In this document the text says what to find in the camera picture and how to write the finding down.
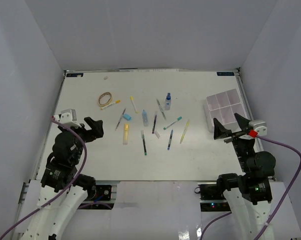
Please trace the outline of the yellow gel pen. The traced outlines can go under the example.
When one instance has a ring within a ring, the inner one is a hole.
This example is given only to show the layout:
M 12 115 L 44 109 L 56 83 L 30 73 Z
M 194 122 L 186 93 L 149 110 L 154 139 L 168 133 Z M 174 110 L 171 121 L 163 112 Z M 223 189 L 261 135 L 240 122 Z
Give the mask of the yellow gel pen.
M 184 127 L 183 133 L 182 133 L 181 138 L 180 138 L 180 141 L 179 141 L 180 144 L 182 144 L 182 142 L 183 142 L 183 140 L 184 140 L 184 138 L 185 138 L 187 129 L 188 129 L 188 127 L 189 127 L 189 123 L 190 123 L 190 119 L 188 119 L 187 122 L 186 122 L 186 125 L 185 125 L 185 127 Z

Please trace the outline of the teal capped white marker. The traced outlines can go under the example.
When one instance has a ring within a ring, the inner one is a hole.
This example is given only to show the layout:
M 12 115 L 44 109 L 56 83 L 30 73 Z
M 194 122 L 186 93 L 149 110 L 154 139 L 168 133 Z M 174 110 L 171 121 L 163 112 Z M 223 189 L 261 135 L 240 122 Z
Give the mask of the teal capped white marker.
M 178 121 L 180 121 L 182 119 L 182 116 L 179 116 L 175 121 L 171 122 L 169 125 L 165 126 L 163 128 L 163 130 L 167 130 L 168 128 L 170 128 L 171 126 L 173 126 L 174 124 L 176 124 Z

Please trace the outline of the green gel pen clear cap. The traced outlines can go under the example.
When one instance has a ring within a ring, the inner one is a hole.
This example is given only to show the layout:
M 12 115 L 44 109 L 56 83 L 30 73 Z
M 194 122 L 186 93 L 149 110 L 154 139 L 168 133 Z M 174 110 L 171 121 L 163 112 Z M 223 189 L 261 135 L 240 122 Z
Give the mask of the green gel pen clear cap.
M 163 116 L 163 119 L 166 121 L 167 119 L 166 119 L 164 110 L 163 110 L 163 108 L 162 108 L 162 106 L 161 106 L 161 104 L 160 104 L 160 101 L 159 101 L 157 98 L 156 98 L 156 102 L 157 102 L 157 105 L 158 105 L 158 107 L 159 107 L 159 110 L 160 110 L 160 112 L 161 112 L 161 114 L 162 114 L 162 116 Z

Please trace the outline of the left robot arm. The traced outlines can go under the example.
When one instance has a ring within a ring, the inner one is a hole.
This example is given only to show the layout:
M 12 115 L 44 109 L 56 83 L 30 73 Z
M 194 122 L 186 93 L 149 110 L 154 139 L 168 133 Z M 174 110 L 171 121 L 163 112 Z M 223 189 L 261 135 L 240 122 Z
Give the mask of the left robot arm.
M 31 216 L 23 240 L 59 240 L 74 213 L 86 199 L 96 195 L 95 179 L 81 173 L 85 164 L 86 144 L 104 136 L 103 121 L 84 118 L 79 124 L 70 112 L 52 117 L 60 133 L 55 137 L 41 178 L 35 213 Z

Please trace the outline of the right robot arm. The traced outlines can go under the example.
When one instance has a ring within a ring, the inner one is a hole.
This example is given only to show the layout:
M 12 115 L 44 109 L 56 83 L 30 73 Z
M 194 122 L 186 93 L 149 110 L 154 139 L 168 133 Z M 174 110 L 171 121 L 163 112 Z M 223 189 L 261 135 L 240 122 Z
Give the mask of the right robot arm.
M 269 178 L 275 174 L 276 159 L 267 151 L 255 151 L 255 138 L 267 135 L 263 120 L 249 120 L 234 115 L 240 131 L 233 132 L 214 118 L 213 138 L 231 143 L 239 161 L 242 175 L 226 173 L 217 179 L 216 193 L 227 201 L 243 240 L 273 240 L 271 216 L 273 200 Z

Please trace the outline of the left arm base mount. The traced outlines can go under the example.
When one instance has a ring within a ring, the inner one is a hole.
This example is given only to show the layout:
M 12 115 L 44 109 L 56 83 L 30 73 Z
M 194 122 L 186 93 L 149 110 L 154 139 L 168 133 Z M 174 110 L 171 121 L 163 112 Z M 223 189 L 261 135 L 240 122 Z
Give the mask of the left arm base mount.
M 91 189 L 91 193 L 87 198 L 90 201 L 110 201 L 112 198 L 112 186 L 111 185 L 95 185 Z

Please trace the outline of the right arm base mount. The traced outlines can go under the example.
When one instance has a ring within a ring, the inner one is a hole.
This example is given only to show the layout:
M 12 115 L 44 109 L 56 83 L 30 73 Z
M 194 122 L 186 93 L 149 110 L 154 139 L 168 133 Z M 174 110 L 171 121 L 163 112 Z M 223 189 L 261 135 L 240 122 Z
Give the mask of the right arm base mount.
M 199 195 L 200 210 L 204 212 L 230 212 L 230 206 L 216 184 L 200 184 L 194 189 Z

